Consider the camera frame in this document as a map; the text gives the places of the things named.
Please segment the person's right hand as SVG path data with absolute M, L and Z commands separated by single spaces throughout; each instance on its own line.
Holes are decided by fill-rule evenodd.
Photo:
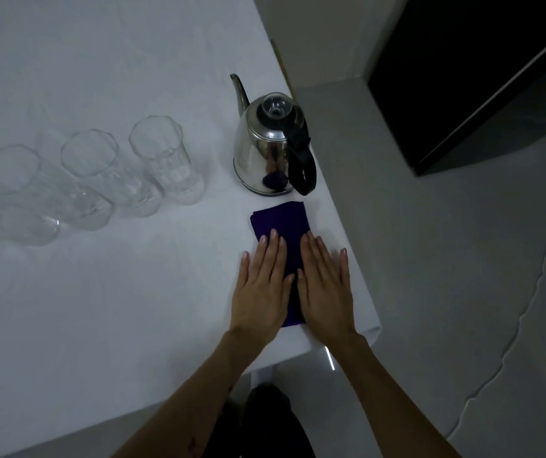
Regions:
M 366 339 L 355 328 L 353 296 L 337 287 L 338 260 L 334 261 L 322 237 L 314 236 L 325 261 L 325 277 L 313 267 L 307 234 L 300 241 L 300 253 L 307 277 L 308 302 L 300 302 L 302 314 L 313 336 L 330 352 L 337 354 L 366 346 Z

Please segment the person's left hand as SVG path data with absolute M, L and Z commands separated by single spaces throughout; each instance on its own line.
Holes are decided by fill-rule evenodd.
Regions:
M 275 268 L 269 283 L 263 279 L 263 259 L 269 236 L 263 235 L 250 255 L 251 285 L 239 294 L 239 276 L 231 300 L 230 332 L 255 354 L 275 339 L 287 315 L 289 302 L 281 302 L 287 246 L 279 236 Z

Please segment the purple cloth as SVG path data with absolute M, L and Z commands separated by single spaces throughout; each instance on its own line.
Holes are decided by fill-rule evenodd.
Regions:
M 257 239 L 263 235 L 269 236 L 271 230 L 277 230 L 279 236 L 284 238 L 287 246 L 285 276 L 296 275 L 298 269 L 304 268 L 300 241 L 310 230 L 310 225 L 303 202 L 288 201 L 255 211 L 250 216 L 250 223 Z

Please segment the person's right forearm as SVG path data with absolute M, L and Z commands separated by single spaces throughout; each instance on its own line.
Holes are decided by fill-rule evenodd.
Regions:
M 383 458 L 461 458 L 356 331 L 311 330 L 343 370 Z

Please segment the person's left forearm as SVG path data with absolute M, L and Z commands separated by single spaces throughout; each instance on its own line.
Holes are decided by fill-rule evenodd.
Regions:
M 276 331 L 237 325 L 111 458 L 201 458 L 228 395 Z

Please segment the clear drinking glass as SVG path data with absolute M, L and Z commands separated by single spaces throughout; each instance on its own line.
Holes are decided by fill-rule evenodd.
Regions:
M 25 246 L 46 246 L 61 231 L 61 224 L 51 217 L 35 214 L 0 196 L 0 240 Z
M 129 135 L 133 153 L 178 204 L 199 202 L 205 182 L 186 151 L 182 127 L 171 117 L 151 115 L 137 122 Z
M 61 148 L 61 164 L 135 217 L 150 217 L 161 206 L 161 191 L 122 152 L 109 132 L 88 129 L 70 135 Z
M 0 148 L 0 197 L 85 231 L 101 230 L 114 213 L 104 196 L 21 144 Z

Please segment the white tablecloth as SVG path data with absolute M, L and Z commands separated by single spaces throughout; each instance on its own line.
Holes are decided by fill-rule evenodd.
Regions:
M 251 97 L 289 91 L 254 0 L 0 0 L 0 147 L 184 130 L 205 178 L 193 206 L 117 215 L 48 246 L 0 241 L 0 456 L 167 399 L 229 324 L 238 262 L 265 198 L 235 175 L 231 73 Z

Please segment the person's black trousers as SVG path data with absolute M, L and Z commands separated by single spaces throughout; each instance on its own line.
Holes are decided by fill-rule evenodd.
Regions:
M 242 411 L 226 402 L 201 458 L 316 458 L 289 398 L 275 385 L 252 389 Z

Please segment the black cabinet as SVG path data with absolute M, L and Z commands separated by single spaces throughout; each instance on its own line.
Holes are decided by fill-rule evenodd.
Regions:
M 546 0 L 408 0 L 368 81 L 416 176 L 546 136 Z

